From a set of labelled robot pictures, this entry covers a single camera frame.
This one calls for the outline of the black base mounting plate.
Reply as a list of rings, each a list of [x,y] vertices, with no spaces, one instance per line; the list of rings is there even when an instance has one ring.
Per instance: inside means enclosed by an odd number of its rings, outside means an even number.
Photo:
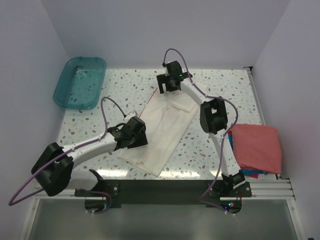
[[[201,205],[238,213],[252,197],[249,182],[231,189],[223,180],[98,180],[91,190],[76,189],[87,211],[103,213],[123,205]]]

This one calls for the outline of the white t shirt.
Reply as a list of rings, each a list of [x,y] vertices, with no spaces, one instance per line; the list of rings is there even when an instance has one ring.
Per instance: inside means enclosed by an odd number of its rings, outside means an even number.
[[[130,164],[126,176],[168,178],[183,174],[176,148],[198,112],[198,104],[186,93],[161,94],[156,89],[139,116],[146,125],[147,145],[119,152],[118,158]]]

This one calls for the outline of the pink folded t shirt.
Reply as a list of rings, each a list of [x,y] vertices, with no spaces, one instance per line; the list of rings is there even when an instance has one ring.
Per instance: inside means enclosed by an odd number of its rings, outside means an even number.
[[[282,150],[275,127],[236,124],[231,131],[235,159],[242,169],[282,172]]]

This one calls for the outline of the teal plastic bin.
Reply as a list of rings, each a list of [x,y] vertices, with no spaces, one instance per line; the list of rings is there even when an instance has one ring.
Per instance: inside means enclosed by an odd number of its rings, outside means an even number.
[[[100,57],[74,57],[64,66],[53,95],[65,109],[91,110],[100,99],[107,64]]]

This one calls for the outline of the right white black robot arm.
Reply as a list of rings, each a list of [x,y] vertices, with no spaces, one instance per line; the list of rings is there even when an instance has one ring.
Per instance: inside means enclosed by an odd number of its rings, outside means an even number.
[[[218,174],[221,174],[227,190],[232,191],[245,183],[245,177],[236,161],[231,147],[228,132],[233,124],[228,127],[226,103],[235,105],[222,97],[206,94],[188,71],[183,71],[178,61],[163,62],[165,73],[158,75],[157,83],[159,92],[182,91],[191,97],[199,106],[199,123],[202,130],[209,135],[217,151],[219,151]]]

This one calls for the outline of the aluminium extrusion rail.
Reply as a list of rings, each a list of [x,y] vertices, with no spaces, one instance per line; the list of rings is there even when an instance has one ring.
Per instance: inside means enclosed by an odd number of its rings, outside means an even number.
[[[295,194],[290,180],[283,179],[247,179],[250,184],[250,200],[295,200]],[[56,196],[49,197],[43,191],[35,196],[38,199],[74,199],[75,190],[67,189]]]

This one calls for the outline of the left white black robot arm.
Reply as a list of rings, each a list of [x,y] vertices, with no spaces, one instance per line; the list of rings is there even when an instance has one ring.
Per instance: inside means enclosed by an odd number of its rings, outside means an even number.
[[[78,165],[105,153],[132,149],[148,144],[146,123],[137,116],[126,123],[110,127],[106,132],[74,145],[49,144],[41,154],[31,174],[49,197],[65,190]]]

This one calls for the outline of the blue folded t shirt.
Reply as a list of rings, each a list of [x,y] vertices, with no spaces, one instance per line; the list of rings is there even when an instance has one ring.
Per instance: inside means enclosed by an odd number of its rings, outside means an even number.
[[[231,149],[233,150],[233,135],[232,135],[232,131],[228,131],[228,140],[231,146]],[[255,179],[259,178],[259,175],[265,175],[266,173],[261,171],[261,170],[248,170],[248,169],[242,169],[242,172],[245,176],[247,177],[252,177]]]

